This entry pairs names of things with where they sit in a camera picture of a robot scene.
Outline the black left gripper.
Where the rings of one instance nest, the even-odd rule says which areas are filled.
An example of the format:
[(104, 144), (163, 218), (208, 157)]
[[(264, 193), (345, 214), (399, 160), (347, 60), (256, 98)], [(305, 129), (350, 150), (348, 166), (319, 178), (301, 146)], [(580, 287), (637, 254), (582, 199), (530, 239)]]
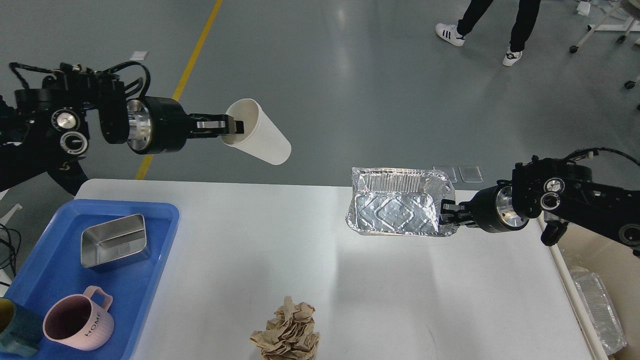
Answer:
[(126, 103), (129, 134), (126, 143), (138, 155), (173, 153), (187, 139), (244, 135), (244, 121), (228, 114), (186, 114), (171, 98), (143, 96)]

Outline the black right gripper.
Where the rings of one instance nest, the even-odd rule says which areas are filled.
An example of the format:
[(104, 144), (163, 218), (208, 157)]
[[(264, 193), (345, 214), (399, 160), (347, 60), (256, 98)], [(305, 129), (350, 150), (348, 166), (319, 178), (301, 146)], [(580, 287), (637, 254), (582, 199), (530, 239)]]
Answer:
[(452, 199), (443, 199), (439, 218), (443, 225), (477, 228), (488, 233), (519, 231), (530, 221), (516, 212), (512, 187), (506, 184), (478, 191), (467, 202), (456, 203)]

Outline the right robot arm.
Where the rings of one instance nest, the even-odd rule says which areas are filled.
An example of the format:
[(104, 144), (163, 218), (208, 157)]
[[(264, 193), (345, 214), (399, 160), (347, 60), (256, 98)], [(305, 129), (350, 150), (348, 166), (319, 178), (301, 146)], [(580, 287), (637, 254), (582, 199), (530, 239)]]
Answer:
[(639, 192), (593, 181), (590, 167), (578, 161), (601, 152), (620, 155), (634, 164), (628, 153), (605, 146), (575, 150), (562, 158), (517, 162), (510, 179), (478, 191), (471, 200), (443, 199), (439, 221), (443, 225), (479, 228), (488, 233), (519, 231), (542, 215), (541, 242), (555, 246), (576, 224), (631, 249), (640, 250)]

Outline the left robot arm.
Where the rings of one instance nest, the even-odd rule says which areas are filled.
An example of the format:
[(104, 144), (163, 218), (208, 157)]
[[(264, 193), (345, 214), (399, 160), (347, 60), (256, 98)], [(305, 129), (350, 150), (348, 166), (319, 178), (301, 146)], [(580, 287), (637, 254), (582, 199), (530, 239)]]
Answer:
[(89, 150), (87, 112), (96, 110), (109, 144), (126, 144), (138, 155), (180, 151), (189, 139), (246, 135), (249, 126), (228, 114), (188, 114), (178, 101), (148, 96), (151, 73), (125, 84), (125, 61), (95, 71), (81, 64), (42, 68), (12, 62), (22, 88), (16, 105), (1, 102), (2, 191), (47, 173), (71, 195), (89, 179), (79, 164)]

